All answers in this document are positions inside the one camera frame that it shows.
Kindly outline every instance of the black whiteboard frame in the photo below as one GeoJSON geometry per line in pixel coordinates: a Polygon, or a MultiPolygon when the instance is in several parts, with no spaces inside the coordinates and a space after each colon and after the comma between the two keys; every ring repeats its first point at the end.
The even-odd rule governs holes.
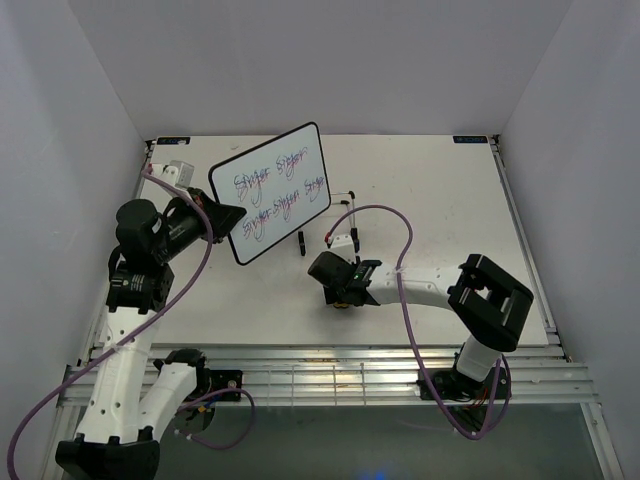
{"type": "Polygon", "coordinates": [[[269,250],[271,250],[273,247],[275,247],[276,245],[278,245],[280,242],[282,242],[285,238],[289,237],[291,234],[295,233],[296,231],[300,230],[302,227],[304,227],[307,223],[309,223],[311,220],[313,220],[314,218],[317,218],[318,216],[322,215],[324,212],[326,212],[327,210],[329,210],[329,207],[331,206],[331,189],[329,188],[329,177],[327,176],[327,165],[324,162],[324,151],[322,150],[322,139],[320,138],[320,128],[318,127],[318,124],[316,122],[308,122],[305,123],[304,125],[300,125],[299,127],[294,128],[293,130],[290,130],[286,133],[283,133],[282,135],[278,135],[277,137],[272,138],[271,140],[267,140],[264,143],[261,143],[260,145],[256,145],[253,148],[250,148],[249,150],[245,150],[244,152],[240,152],[239,154],[228,158],[227,160],[223,160],[220,163],[215,164],[213,167],[211,167],[209,169],[209,185],[211,185],[211,191],[213,192],[213,197],[215,198],[216,202],[220,203],[220,198],[218,197],[218,192],[216,191],[216,187],[213,184],[213,172],[216,168],[220,168],[223,165],[226,165],[229,162],[233,162],[234,160],[237,160],[240,157],[243,157],[255,150],[258,150],[259,148],[264,147],[265,145],[269,145],[270,143],[276,142],[278,140],[280,140],[283,137],[286,137],[288,135],[291,135],[292,133],[297,132],[298,130],[302,130],[303,128],[307,128],[308,126],[313,125],[316,128],[316,134],[318,135],[318,145],[320,146],[320,157],[322,158],[322,169],[324,170],[324,179],[327,185],[327,193],[328,193],[328,198],[329,198],[329,203],[327,203],[327,206],[325,208],[323,208],[322,210],[320,210],[317,214],[315,214],[313,217],[311,217],[309,220],[307,220],[306,222],[301,223],[300,225],[298,225],[297,227],[295,227],[294,229],[291,230],[290,233],[286,234],[284,237],[282,237],[280,240],[278,240],[277,242],[275,242],[273,245],[269,246],[268,248],[266,248],[265,250],[263,250],[262,252],[260,252],[258,255],[256,255],[255,257],[247,260],[246,262],[241,262],[240,259],[238,258],[238,252],[236,251],[236,247],[233,244],[233,239],[231,238],[231,235],[229,235],[229,244],[231,245],[231,250],[233,251],[233,256],[236,259],[236,263],[238,265],[249,265],[251,262],[253,262],[256,258],[260,257],[261,255],[267,253],[269,250]]]}

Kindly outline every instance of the white enclosure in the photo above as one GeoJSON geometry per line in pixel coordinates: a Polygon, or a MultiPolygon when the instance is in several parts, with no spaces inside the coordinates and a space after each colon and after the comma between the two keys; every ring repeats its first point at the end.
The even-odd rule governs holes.
{"type": "Polygon", "coordinates": [[[71,0],[145,140],[502,130],[570,0],[71,0]]]}

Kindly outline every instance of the whiteboard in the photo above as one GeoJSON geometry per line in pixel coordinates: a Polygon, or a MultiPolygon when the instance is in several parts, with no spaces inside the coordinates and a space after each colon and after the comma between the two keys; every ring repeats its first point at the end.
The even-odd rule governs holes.
{"type": "MultiPolygon", "coordinates": [[[[195,166],[191,185],[208,190],[212,158],[221,161],[270,138],[192,136],[188,144],[156,145],[151,162],[188,162],[195,166]]],[[[482,253],[533,289],[489,144],[456,144],[450,135],[323,135],[322,150],[333,193],[352,190],[357,205],[390,205],[411,220],[408,267],[460,265],[470,253],[482,253]]],[[[140,196],[158,210],[171,199],[148,181],[140,196]]],[[[302,228],[304,257],[296,235],[247,266],[238,265],[229,242],[216,245],[196,284],[162,318],[155,344],[406,346],[398,305],[335,309],[307,274],[326,250],[328,229],[345,211],[344,205],[331,206],[302,228]]],[[[407,239],[402,222],[376,210],[355,218],[361,258],[395,264],[407,239]]],[[[349,230],[345,221],[336,235],[349,230]]],[[[189,281],[205,249],[206,242],[195,242],[171,261],[171,295],[189,281]]],[[[521,346],[548,344],[539,303],[536,298],[529,311],[521,346]]],[[[450,310],[409,310],[421,345],[462,345],[469,336],[450,310]]]]}
{"type": "Polygon", "coordinates": [[[247,265],[331,204],[320,132],[307,123],[211,167],[216,200],[247,209],[229,234],[247,265]]]}

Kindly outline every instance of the metal frame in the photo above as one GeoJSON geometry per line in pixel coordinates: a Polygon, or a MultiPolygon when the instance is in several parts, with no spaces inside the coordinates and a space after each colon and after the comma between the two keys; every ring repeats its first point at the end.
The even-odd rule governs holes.
{"type": "MultiPolygon", "coordinates": [[[[347,196],[349,197],[349,200],[347,200],[347,204],[343,204],[342,201],[340,202],[331,202],[331,205],[346,205],[347,207],[347,212],[350,210],[353,210],[354,208],[356,208],[356,199],[354,197],[351,196],[351,192],[335,192],[331,194],[332,197],[339,197],[339,196],[347,196]]],[[[351,215],[349,218],[349,228],[356,228],[356,216],[355,215],[351,215]]]]}
{"type": "MultiPolygon", "coordinates": [[[[170,348],[156,348],[150,362],[164,359],[170,348]]],[[[423,349],[430,369],[450,368],[458,349],[423,349]]],[[[369,348],[237,348],[205,347],[207,366],[240,369],[243,387],[256,403],[283,406],[430,405],[420,400],[418,366],[413,353],[403,349],[369,348]]],[[[587,368],[563,359],[560,347],[523,348],[509,355],[513,403],[589,403],[597,400],[587,368]]],[[[71,375],[79,367],[68,369],[71,375]]],[[[60,405],[89,402],[96,373],[89,373],[60,397],[60,405]]],[[[158,377],[149,363],[143,393],[158,377]]],[[[247,405],[243,400],[239,404],[247,405]]]]}
{"type": "Polygon", "coordinates": [[[511,212],[511,218],[513,219],[513,224],[516,227],[518,241],[520,242],[520,248],[522,249],[522,253],[524,254],[524,260],[527,264],[529,276],[531,277],[531,283],[535,291],[535,296],[540,302],[542,317],[546,323],[547,331],[550,333],[557,333],[556,323],[553,320],[553,315],[551,314],[551,308],[549,307],[549,302],[547,301],[547,295],[544,292],[542,282],[540,281],[540,275],[538,274],[538,270],[536,269],[535,263],[533,262],[531,248],[529,247],[529,242],[527,241],[527,237],[525,236],[524,227],[522,226],[522,221],[520,220],[520,215],[518,214],[518,209],[516,208],[513,193],[511,192],[511,187],[509,186],[509,180],[507,179],[507,170],[504,161],[500,156],[499,144],[496,143],[495,137],[489,137],[489,144],[491,145],[493,158],[496,161],[496,168],[498,169],[498,175],[500,176],[500,183],[502,184],[504,195],[507,198],[509,212],[511,212]]]}
{"type": "MultiPolygon", "coordinates": [[[[535,294],[540,300],[549,339],[549,346],[523,347],[507,356],[513,374],[512,401],[520,404],[580,404],[604,478],[623,478],[587,367],[565,359],[556,325],[514,205],[499,146],[495,139],[491,139],[490,144],[535,294]]],[[[145,159],[151,156],[152,151],[153,143],[145,152],[145,159]]],[[[102,348],[99,343],[101,328],[102,322],[95,321],[87,344],[90,348],[83,357],[84,361],[94,358],[102,348]]],[[[156,358],[165,358],[171,350],[180,347],[181,345],[177,344],[154,345],[143,391],[146,391],[157,377],[151,362],[156,358]]],[[[252,393],[259,406],[421,405],[433,408],[433,402],[419,399],[418,387],[415,384],[417,364],[408,348],[216,345],[202,345],[200,348],[207,356],[209,367],[242,369],[243,386],[252,393]]],[[[447,368],[452,365],[458,348],[423,347],[421,354],[427,367],[447,368]]],[[[67,375],[77,369],[70,367],[67,375]]],[[[72,437],[80,411],[89,400],[94,379],[95,373],[89,374],[60,397],[43,479],[62,478],[62,471],[55,464],[55,445],[59,439],[72,437]]]]}

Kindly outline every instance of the black sticker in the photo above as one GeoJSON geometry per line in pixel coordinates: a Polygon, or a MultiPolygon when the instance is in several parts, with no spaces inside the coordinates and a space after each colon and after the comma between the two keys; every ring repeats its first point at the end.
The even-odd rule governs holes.
{"type": "Polygon", "coordinates": [[[189,145],[191,137],[160,137],[158,145],[189,145]]]}
{"type": "Polygon", "coordinates": [[[489,143],[484,135],[454,135],[453,143],[489,143]]]}

